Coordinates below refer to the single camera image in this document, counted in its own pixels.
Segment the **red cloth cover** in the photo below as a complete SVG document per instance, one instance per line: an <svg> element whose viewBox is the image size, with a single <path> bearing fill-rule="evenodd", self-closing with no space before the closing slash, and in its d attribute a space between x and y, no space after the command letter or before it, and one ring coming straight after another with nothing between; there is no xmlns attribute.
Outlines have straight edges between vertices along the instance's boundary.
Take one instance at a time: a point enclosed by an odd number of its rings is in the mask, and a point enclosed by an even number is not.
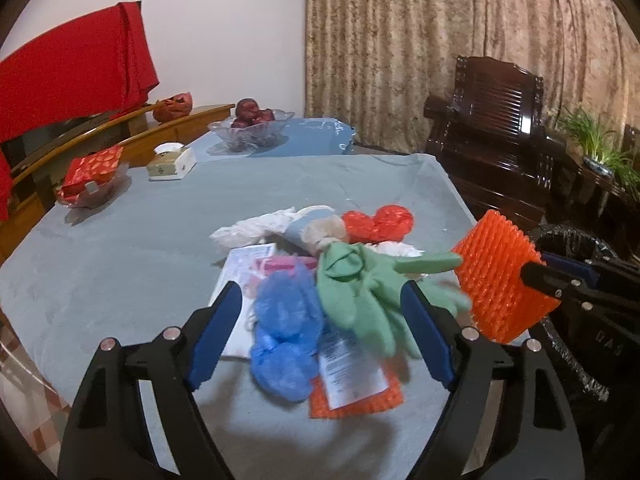
<svg viewBox="0 0 640 480"><path fill-rule="evenodd" d="M78 117L129 112L157 85L139 3L74 18L1 61L1 141Z"/></svg>

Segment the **red decorative ornament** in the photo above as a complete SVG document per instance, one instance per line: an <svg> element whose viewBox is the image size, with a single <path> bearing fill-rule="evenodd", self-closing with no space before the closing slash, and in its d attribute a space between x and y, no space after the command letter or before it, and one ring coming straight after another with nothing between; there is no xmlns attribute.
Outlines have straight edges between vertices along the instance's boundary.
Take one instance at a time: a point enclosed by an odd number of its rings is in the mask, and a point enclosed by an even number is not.
<svg viewBox="0 0 640 480"><path fill-rule="evenodd" d="M193 101L190 92L178 93L170 98L157 101L152 111L156 122L164 124L173 120L189 116L192 112Z"/></svg>

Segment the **orange foam net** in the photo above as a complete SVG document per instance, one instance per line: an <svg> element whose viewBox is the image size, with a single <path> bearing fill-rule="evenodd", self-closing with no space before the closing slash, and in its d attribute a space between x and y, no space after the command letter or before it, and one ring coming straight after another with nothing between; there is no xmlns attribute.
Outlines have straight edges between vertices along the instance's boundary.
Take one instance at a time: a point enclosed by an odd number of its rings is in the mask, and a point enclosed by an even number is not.
<svg viewBox="0 0 640 480"><path fill-rule="evenodd" d="M559 307L558 298L523 283L522 267L541 263L541 255L500 212L487 211L452 251L462 258L454 273L472 300L472 319L486 338L508 344Z"/></svg>

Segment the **orange mesh pad with label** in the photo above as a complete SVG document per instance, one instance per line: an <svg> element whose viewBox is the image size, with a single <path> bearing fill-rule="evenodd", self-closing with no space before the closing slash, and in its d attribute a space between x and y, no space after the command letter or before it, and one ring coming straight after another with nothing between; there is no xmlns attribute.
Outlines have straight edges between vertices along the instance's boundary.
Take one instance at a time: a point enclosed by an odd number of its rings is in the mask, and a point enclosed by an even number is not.
<svg viewBox="0 0 640 480"><path fill-rule="evenodd" d="M395 372L363 348L353 333L326 326L319 350L319 375L309 397L311 418L372 415L404 403Z"/></svg>

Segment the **green rubber glove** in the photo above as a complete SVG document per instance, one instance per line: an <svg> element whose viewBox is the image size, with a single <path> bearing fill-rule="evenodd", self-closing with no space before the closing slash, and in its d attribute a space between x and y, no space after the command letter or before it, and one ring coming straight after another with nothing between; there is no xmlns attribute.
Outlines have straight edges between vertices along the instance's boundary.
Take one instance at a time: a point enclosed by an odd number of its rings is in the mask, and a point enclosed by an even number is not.
<svg viewBox="0 0 640 480"><path fill-rule="evenodd" d="M319 257L318 294L331 323L353 332L368 351L381 359L398 352L417 359L420 350L401 313L402 286L413 276L446 273L462 262L455 252L390 256L363 244L335 242Z"/></svg>

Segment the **glass fruit bowl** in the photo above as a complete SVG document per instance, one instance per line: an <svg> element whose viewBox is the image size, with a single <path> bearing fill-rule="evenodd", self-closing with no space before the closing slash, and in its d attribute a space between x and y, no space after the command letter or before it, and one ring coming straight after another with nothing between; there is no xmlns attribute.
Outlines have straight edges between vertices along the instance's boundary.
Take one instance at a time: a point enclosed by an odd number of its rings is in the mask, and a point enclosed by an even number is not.
<svg viewBox="0 0 640 480"><path fill-rule="evenodd" d="M274 148L285 141L284 127L295 116L294 112L273 110L272 122L260 122L244 128L232 127L233 118L211 122L207 128L220 140L222 149L231 154L240 154Z"/></svg>

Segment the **red apples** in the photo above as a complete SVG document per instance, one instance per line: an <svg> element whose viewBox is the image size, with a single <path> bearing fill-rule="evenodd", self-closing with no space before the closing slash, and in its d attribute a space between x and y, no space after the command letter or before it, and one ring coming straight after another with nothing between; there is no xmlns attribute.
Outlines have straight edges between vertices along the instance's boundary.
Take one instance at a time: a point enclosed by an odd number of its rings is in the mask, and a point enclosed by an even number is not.
<svg viewBox="0 0 640 480"><path fill-rule="evenodd" d="M274 114L270 108L260 108L253 99L242 99L235 105L235 120L231 127L246 128L273 121Z"/></svg>

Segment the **white tissue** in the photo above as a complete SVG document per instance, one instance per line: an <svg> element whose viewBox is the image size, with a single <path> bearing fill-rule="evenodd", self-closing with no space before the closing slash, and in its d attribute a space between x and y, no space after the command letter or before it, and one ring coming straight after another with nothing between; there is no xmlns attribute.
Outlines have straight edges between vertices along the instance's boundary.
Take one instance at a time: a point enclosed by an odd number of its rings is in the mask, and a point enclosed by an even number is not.
<svg viewBox="0 0 640 480"><path fill-rule="evenodd" d="M271 235L284 233L295 214L293 207L267 212L216 229L209 238L224 250L256 245Z"/></svg>

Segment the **black television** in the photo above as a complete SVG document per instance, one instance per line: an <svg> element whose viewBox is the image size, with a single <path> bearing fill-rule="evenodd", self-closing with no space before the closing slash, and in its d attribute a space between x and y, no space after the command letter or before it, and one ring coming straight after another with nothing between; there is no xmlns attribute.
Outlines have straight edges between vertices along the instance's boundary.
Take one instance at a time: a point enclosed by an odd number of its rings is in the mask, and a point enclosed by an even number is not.
<svg viewBox="0 0 640 480"><path fill-rule="evenodd" d="M108 122L108 115L101 114L57 122L30 130L18 138L2 142L1 151L13 172L51 153L66 142Z"/></svg>

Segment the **blue plastic bag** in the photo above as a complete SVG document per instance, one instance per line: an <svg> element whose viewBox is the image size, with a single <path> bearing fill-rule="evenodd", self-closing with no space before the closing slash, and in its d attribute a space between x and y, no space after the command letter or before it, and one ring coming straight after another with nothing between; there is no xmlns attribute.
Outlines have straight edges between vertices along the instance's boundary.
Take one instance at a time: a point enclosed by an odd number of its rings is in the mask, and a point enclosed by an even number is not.
<svg viewBox="0 0 640 480"><path fill-rule="evenodd" d="M301 258L269 273L254 301L250 372L256 384L284 402L308 399L319 375L317 353L324 315L314 272Z"/></svg>

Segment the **wooden TV cabinet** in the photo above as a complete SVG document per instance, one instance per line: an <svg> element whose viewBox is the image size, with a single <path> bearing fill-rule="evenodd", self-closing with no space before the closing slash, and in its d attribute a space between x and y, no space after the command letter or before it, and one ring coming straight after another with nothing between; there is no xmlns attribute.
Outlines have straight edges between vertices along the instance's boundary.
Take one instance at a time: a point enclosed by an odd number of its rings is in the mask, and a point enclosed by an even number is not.
<svg viewBox="0 0 640 480"><path fill-rule="evenodd" d="M163 124L149 121L152 110L152 105L145 105L113 120L104 114L96 116L18 162L11 169L9 219L1 223L1 259L9 258L53 207L56 189L74 158L120 145L124 149L122 161L142 167L151 161L157 145L174 141L191 143L206 133L209 124L228 118L233 106L198 106L189 115Z"/></svg>

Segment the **red snack packet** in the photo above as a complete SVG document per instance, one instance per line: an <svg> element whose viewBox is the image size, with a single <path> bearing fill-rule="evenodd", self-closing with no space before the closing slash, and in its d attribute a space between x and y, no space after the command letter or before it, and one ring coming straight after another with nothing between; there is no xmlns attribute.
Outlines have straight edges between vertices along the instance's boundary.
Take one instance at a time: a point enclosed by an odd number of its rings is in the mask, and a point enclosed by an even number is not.
<svg viewBox="0 0 640 480"><path fill-rule="evenodd" d="M71 202L89 182L104 184L110 182L119 166L124 148L114 145L111 148L84 157L74 158L67 169L58 195Z"/></svg>

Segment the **beige patterned curtain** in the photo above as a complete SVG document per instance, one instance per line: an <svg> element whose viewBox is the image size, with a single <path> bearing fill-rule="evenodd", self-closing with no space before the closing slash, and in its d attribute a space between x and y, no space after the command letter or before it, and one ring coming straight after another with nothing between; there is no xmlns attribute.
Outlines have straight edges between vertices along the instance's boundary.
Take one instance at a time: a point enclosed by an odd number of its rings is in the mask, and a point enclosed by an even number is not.
<svg viewBox="0 0 640 480"><path fill-rule="evenodd" d="M544 81L544 111L639 121L639 43L613 0L306 0L306 112L372 148L413 153L456 62L489 56Z"/></svg>

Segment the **glass snack dish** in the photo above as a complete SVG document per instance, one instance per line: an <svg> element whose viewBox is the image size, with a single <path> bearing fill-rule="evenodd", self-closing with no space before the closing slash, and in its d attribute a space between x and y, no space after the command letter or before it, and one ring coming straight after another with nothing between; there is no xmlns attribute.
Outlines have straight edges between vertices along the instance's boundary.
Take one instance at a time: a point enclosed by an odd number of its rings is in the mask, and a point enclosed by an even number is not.
<svg viewBox="0 0 640 480"><path fill-rule="evenodd" d="M102 184L90 181L85 184L84 190L74 197L65 198L62 195L62 190L58 190L58 192L56 192L56 201L67 208L99 208L114 198L118 193L125 191L125 188L130 183L128 170L129 164L128 162L124 162L118 166L111 180Z"/></svg>

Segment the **blue white paper cup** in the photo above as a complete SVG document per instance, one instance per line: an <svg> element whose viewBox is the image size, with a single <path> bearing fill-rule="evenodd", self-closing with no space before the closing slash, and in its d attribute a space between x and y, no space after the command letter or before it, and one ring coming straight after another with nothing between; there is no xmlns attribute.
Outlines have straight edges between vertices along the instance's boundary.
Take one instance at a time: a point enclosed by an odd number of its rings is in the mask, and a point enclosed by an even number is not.
<svg viewBox="0 0 640 480"><path fill-rule="evenodd" d="M348 242L346 224L329 206L309 206L294 212L282 237L315 256L335 242Z"/></svg>

